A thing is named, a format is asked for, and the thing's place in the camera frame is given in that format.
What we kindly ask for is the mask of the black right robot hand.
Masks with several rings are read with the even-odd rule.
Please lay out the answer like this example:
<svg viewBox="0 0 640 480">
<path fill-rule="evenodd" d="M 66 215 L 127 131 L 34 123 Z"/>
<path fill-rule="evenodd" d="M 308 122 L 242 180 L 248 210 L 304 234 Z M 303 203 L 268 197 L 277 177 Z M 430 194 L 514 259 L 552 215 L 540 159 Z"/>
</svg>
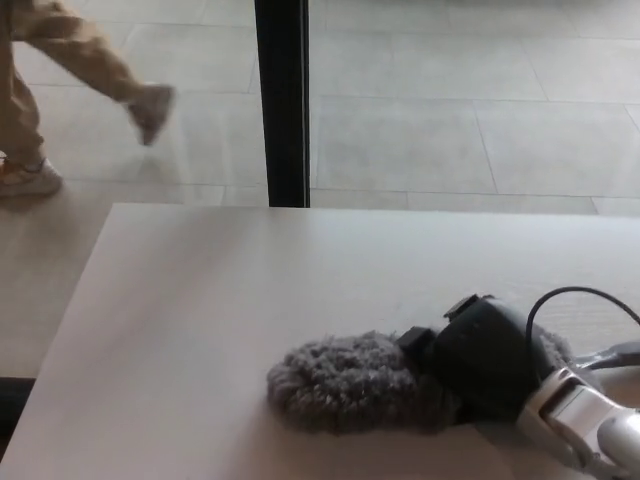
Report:
<svg viewBox="0 0 640 480">
<path fill-rule="evenodd" d="M 557 367 L 542 329 L 526 337 L 525 315 L 492 296 L 466 297 L 439 331 L 413 327 L 397 340 L 410 363 L 459 397 L 466 420 L 513 423 Z"/>
</svg>

